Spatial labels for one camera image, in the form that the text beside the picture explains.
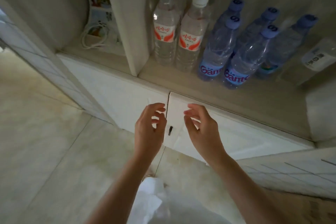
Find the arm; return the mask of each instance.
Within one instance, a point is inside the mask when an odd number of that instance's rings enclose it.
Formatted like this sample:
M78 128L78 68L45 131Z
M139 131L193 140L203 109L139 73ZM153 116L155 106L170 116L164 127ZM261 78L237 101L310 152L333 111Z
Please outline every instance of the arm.
M165 104L145 107L135 124L134 155L125 165L121 175L105 193L86 224L124 224L132 209L139 185L155 155L160 150L167 120L163 113Z
M246 224L288 223L265 192L226 153L218 125L205 107L197 104L189 104L188 107L190 109L184 112L184 122L190 139L204 160L221 177Z

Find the white label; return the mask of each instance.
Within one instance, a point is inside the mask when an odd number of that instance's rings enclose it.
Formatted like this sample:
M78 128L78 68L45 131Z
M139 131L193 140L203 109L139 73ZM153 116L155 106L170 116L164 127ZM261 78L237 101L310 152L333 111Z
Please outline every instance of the white label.
M202 39L203 35L191 35L185 31L181 31L178 44L189 51L197 51L200 48Z
M157 40L163 42L173 42L176 26L164 26L154 22L154 33Z
M336 58L326 52L320 51L319 48L315 48L312 51L307 52L302 57L301 61L307 68L319 72L333 64L336 61Z

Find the clear plastic bottle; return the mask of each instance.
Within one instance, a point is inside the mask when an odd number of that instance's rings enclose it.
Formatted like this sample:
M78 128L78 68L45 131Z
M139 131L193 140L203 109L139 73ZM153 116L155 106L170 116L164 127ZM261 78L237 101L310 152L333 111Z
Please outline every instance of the clear plastic bottle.
M212 30L213 26L215 25L216 22L216 18L214 17L214 6L215 6L215 0L209 0L208 1L208 10L209 10L209 25L208 28L204 34L204 38L202 41L202 47L206 46L207 40L208 40L208 36L210 35L210 31Z
M336 35L323 38L314 48L281 74L281 78L301 85L311 77L336 62Z
M191 8L182 19L175 61L177 69L182 72L191 72L197 62L209 23L207 3L208 0L192 0Z
M277 27L269 25L246 45L239 48L235 56L229 61L225 72L222 73L224 86L229 89L237 89L246 82L264 62L270 48L271 39L278 32Z
M282 31L275 38L267 59L255 73L255 76L259 79L266 79L282 67L304 42L309 30L317 21L318 18L314 15L306 14L290 28Z
M199 65L200 79L212 81L219 75L235 47L239 25L240 18L233 15L226 20L224 27L211 31Z
M176 27L179 13L175 0L160 0L153 13L155 59L161 65L172 65L176 51Z
M245 45L251 38L259 34L264 28L270 25L279 15L279 10L275 7L267 8L259 18L255 19L246 29L238 36L235 50Z
M225 10L223 14L221 14L221 16L217 19L213 29L217 30L218 27L225 25L226 20L233 15L240 18L240 11L243 9L243 7L243 0L232 0L227 10Z

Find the shelf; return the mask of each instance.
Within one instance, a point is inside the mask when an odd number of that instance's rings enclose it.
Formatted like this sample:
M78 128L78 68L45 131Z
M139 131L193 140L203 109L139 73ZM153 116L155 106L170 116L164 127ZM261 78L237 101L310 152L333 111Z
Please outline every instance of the shelf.
M122 45L115 45L115 53L124 54L124 48ZM75 38L67 46L65 46L61 52L65 54L74 55L82 59L94 62L96 64L118 70L127 74L131 74L128 61L124 55L116 55L114 53L107 53L99 51L98 49L83 49L81 39Z
M159 65L150 57L139 78L255 120L265 125L310 139L305 94L287 82L249 79L237 90L228 90L218 81L204 82L192 73Z

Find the person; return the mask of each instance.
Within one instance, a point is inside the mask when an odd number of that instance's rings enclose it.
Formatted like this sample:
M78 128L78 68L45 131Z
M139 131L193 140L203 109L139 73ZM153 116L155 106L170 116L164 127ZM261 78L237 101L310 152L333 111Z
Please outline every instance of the person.
M142 182L162 146L167 123L162 113L164 106L163 103L150 104L141 113L135 124L133 157L86 224L229 223L198 201L165 188L158 178L149 177ZM188 108L184 111L184 122L192 144L220 176L246 224L288 223L263 189L226 153L218 125L206 108L198 104L188 104Z

